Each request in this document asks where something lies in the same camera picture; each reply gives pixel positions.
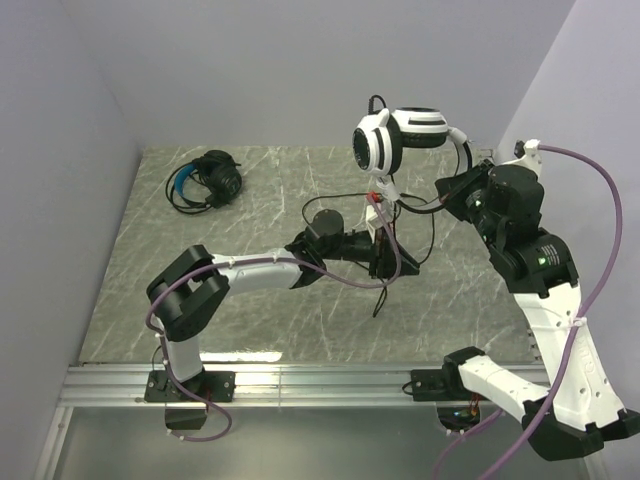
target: white wall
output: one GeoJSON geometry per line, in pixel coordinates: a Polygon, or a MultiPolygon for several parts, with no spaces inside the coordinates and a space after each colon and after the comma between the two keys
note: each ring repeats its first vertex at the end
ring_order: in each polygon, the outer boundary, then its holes
{"type": "MultiPolygon", "coordinates": [[[[640,410],[640,30],[637,0],[578,0],[500,144],[540,138],[598,160],[618,183],[625,233],[617,267],[589,323],[611,383],[640,410]]],[[[611,195],[583,164],[544,156],[543,224],[569,244],[584,293],[597,281],[613,238],[611,195]]],[[[640,478],[640,438],[608,444],[615,479],[640,478]]]]}
{"type": "Polygon", "coordinates": [[[0,2],[0,478],[31,478],[138,149],[52,0],[0,2]]]}
{"type": "Polygon", "coordinates": [[[348,145],[367,98],[495,146],[574,0],[62,0],[145,145],[348,145]]]}

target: gray marble surface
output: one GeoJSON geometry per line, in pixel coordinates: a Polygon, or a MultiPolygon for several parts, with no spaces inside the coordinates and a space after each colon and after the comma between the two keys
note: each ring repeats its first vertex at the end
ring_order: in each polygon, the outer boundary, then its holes
{"type": "MultiPolygon", "coordinates": [[[[303,229],[300,208],[309,198],[373,188],[349,148],[220,147],[242,164],[243,192],[231,206],[181,215],[164,198],[165,180],[176,166],[210,148],[145,151],[80,361],[149,360],[157,340],[143,323],[149,306],[145,288],[188,246],[201,243],[226,255],[262,253],[285,245],[303,229]]],[[[455,163],[452,149],[405,150],[396,182],[402,191],[432,198],[433,181],[450,175],[455,163]]],[[[202,187],[190,183],[185,188],[197,198],[202,187]]],[[[309,215],[334,208],[345,226],[363,228],[364,207],[361,198],[322,200],[309,215]]],[[[398,238],[420,259],[430,228],[427,216],[404,212],[398,238]]],[[[451,351],[477,345],[496,360],[532,360],[524,316],[491,268],[473,227],[441,212],[435,238],[420,276],[392,285],[377,318],[371,317],[377,290],[323,278],[295,291],[265,290],[225,300],[202,334],[201,349],[244,360],[381,363],[440,361],[451,351]]],[[[366,280],[366,272],[352,264],[328,266],[366,280]]]]}

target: black headphones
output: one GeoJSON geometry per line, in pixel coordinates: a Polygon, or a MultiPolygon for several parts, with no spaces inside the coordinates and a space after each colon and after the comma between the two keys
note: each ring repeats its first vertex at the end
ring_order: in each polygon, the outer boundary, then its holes
{"type": "Polygon", "coordinates": [[[220,208],[231,203],[240,193],[242,177],[236,168],[239,166],[240,164],[236,163],[227,152],[210,150],[202,157],[179,166],[171,173],[165,184],[165,196],[173,208],[188,215],[203,213],[211,208],[220,208]],[[210,195],[204,201],[186,198],[184,182],[187,178],[207,187],[210,195]],[[174,198],[176,193],[185,205],[176,203],[174,198]]]}

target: black cable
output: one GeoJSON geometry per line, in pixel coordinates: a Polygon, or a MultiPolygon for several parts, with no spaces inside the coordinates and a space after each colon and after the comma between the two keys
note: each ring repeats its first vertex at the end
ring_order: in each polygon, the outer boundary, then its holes
{"type": "Polygon", "coordinates": [[[382,98],[380,95],[371,95],[371,97],[369,98],[369,115],[373,115],[373,103],[376,101],[376,99],[380,100],[380,103],[382,103],[382,108],[387,108],[387,102],[384,101],[384,98],[382,98]]]}
{"type": "MultiPolygon", "coordinates": [[[[366,193],[343,193],[343,194],[338,194],[338,195],[318,195],[317,197],[313,197],[311,199],[309,199],[303,206],[301,209],[301,213],[302,213],[302,218],[304,220],[304,222],[307,225],[311,225],[311,222],[309,222],[309,219],[307,218],[307,216],[305,215],[307,208],[309,207],[309,205],[311,205],[313,202],[316,202],[318,200],[322,200],[322,199],[327,199],[327,198],[346,198],[346,197],[360,197],[360,196],[365,196],[367,195],[366,193]]],[[[420,202],[423,202],[425,205],[428,203],[424,198],[422,197],[418,197],[417,195],[411,195],[410,193],[401,193],[400,196],[402,198],[412,198],[414,200],[418,200],[420,202]]],[[[393,233],[395,235],[396,233],[396,222],[398,220],[398,218],[400,218],[400,215],[402,213],[402,209],[401,208],[397,208],[397,206],[394,204],[393,207],[393,219],[391,221],[391,225],[392,225],[392,229],[393,229],[393,233]]],[[[427,252],[427,256],[420,262],[418,262],[420,265],[424,264],[427,260],[429,260],[429,257],[431,256],[431,252],[433,251],[433,244],[435,242],[435,220],[433,215],[431,216],[431,220],[432,220],[432,229],[431,229],[431,245],[429,246],[429,251],[427,252]]],[[[365,267],[364,265],[362,265],[359,262],[353,262],[356,265],[358,265],[360,268],[369,271],[369,269],[367,267],[365,267]]],[[[380,290],[380,295],[378,296],[378,300],[376,301],[376,305],[373,308],[373,312],[371,314],[371,316],[373,318],[376,318],[378,316],[378,314],[380,313],[380,311],[382,310],[382,307],[384,307],[384,304],[387,301],[387,298],[389,297],[389,290],[387,289],[387,287],[383,287],[380,290]]]]}
{"type": "Polygon", "coordinates": [[[313,197],[312,199],[308,200],[302,206],[302,219],[304,220],[304,223],[306,223],[307,225],[311,225],[311,222],[307,219],[305,212],[307,211],[307,207],[309,205],[311,205],[313,202],[317,202],[318,200],[322,200],[325,198],[365,197],[367,195],[368,193],[342,193],[340,195],[318,195],[317,197],[313,197]]]}
{"type": "Polygon", "coordinates": [[[158,354],[158,351],[159,351],[161,348],[162,348],[162,345],[158,345],[158,348],[156,348],[156,349],[153,351],[153,355],[151,355],[151,371],[152,371],[152,372],[155,372],[155,371],[156,371],[156,363],[155,363],[156,355],[158,354]]]}
{"type": "Polygon", "coordinates": [[[405,383],[402,387],[402,393],[404,393],[405,395],[411,395],[413,397],[413,380],[409,380],[407,383],[405,383]],[[407,387],[411,385],[411,392],[407,392],[407,387]]]}
{"type": "MultiPolygon", "coordinates": [[[[471,170],[473,168],[473,158],[471,156],[471,149],[469,148],[469,144],[468,143],[464,143],[462,145],[462,148],[464,148],[464,152],[465,152],[465,154],[467,156],[467,171],[469,171],[469,170],[471,170]]],[[[458,166],[456,167],[456,172],[455,172],[454,176],[458,174],[459,167],[460,167],[460,155],[458,155],[458,166]]],[[[429,203],[431,203],[431,202],[433,202],[433,201],[435,201],[437,199],[438,199],[438,197],[435,197],[429,203]]],[[[407,205],[402,200],[398,200],[397,203],[398,203],[398,205],[400,205],[405,210],[407,210],[407,211],[409,211],[411,213],[418,214],[418,215],[429,215],[429,214],[437,213],[440,210],[444,209],[444,204],[442,204],[442,203],[440,205],[438,205],[438,206],[435,206],[435,207],[432,207],[432,208],[428,208],[426,210],[420,210],[420,209],[414,208],[414,207],[412,207],[410,205],[407,205]]]]}
{"type": "Polygon", "coordinates": [[[429,257],[431,256],[431,252],[433,252],[433,245],[436,241],[436,217],[432,213],[431,214],[431,244],[429,245],[429,251],[427,252],[427,256],[418,262],[419,265],[423,265],[429,257]]]}
{"type": "Polygon", "coordinates": [[[198,215],[200,213],[206,212],[207,210],[211,210],[213,207],[205,202],[198,203],[196,205],[180,205],[179,203],[176,203],[174,199],[176,187],[173,184],[173,178],[178,174],[180,170],[188,166],[190,163],[191,162],[183,163],[173,172],[171,172],[171,175],[169,175],[169,178],[167,178],[167,182],[164,184],[164,196],[169,201],[171,206],[180,213],[184,213],[185,215],[198,215]]]}

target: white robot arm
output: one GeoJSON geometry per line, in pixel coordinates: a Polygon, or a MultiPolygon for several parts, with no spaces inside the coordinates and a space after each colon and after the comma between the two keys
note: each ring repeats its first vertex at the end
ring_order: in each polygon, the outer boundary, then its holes
{"type": "MultiPolygon", "coordinates": [[[[537,140],[516,148],[520,156],[494,166],[484,161],[457,177],[436,181],[446,210],[473,224],[524,312],[551,383],[556,379],[569,330],[578,326],[573,354],[553,408],[530,437],[547,460],[584,457],[604,442],[635,435],[640,416],[626,410],[609,383],[581,303],[578,274],[566,244],[540,228],[544,190],[537,140]]],[[[523,428],[548,389],[534,385],[471,347],[445,359],[450,386],[476,392],[508,412],[523,428]]]]}

